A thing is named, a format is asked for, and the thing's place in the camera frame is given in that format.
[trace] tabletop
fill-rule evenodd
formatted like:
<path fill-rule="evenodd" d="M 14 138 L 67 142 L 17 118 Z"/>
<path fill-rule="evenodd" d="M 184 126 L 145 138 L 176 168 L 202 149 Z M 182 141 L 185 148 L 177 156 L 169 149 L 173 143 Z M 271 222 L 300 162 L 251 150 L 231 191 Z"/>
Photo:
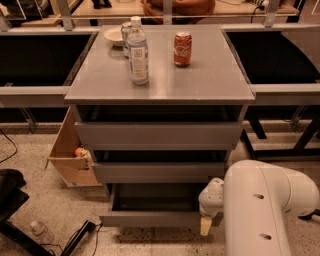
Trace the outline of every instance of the tabletop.
<path fill-rule="evenodd" d="M 66 95 L 68 104 L 241 104 L 254 95 L 219 25 L 143 26 L 149 83 L 135 85 L 129 60 L 103 37 L 103 26 Z M 192 35 L 191 64 L 173 62 L 175 33 Z"/>

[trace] soda can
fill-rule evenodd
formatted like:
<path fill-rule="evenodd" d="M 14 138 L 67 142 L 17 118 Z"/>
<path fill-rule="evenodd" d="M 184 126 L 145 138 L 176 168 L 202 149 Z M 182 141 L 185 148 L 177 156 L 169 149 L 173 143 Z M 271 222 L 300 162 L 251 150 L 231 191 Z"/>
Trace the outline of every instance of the soda can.
<path fill-rule="evenodd" d="M 127 44 L 127 38 L 131 29 L 131 22 L 125 22 L 121 26 L 121 34 L 122 34 L 122 47 L 123 47 L 123 54 L 126 57 L 129 57 L 129 49 Z"/>
<path fill-rule="evenodd" d="M 192 37 L 187 31 L 177 32 L 174 39 L 174 64 L 185 67 L 191 60 Z"/>

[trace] red soda can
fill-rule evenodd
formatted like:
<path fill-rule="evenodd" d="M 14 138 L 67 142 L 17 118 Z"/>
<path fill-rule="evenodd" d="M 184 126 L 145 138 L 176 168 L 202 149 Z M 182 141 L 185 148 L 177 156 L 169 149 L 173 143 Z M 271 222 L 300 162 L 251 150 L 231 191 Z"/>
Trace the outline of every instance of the red soda can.
<path fill-rule="evenodd" d="M 174 64 L 185 67 L 190 64 L 192 37 L 189 32 L 177 32 L 174 39 Z"/>

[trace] plastic water bottle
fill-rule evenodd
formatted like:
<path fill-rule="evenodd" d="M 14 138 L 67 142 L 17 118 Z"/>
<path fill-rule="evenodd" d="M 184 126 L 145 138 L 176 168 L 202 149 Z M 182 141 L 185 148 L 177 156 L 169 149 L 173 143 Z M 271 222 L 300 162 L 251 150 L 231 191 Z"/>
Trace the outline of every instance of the plastic water bottle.
<path fill-rule="evenodd" d="M 54 234 L 41 221 L 32 221 L 30 224 L 31 233 L 36 236 L 36 240 L 41 244 L 51 243 Z"/>
<path fill-rule="evenodd" d="M 129 48 L 130 74 L 133 83 L 149 82 L 148 44 L 146 34 L 141 27 L 141 18 L 131 18 L 131 29 L 127 38 Z"/>

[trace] white bowl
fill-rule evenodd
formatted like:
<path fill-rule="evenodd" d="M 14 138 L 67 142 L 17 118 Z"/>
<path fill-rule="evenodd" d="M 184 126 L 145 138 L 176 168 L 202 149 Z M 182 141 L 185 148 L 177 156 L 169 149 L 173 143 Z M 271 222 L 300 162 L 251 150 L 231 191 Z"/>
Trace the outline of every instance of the white bowl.
<path fill-rule="evenodd" d="M 105 39 L 111 41 L 114 46 L 122 47 L 121 26 L 107 29 L 104 31 L 103 36 Z"/>

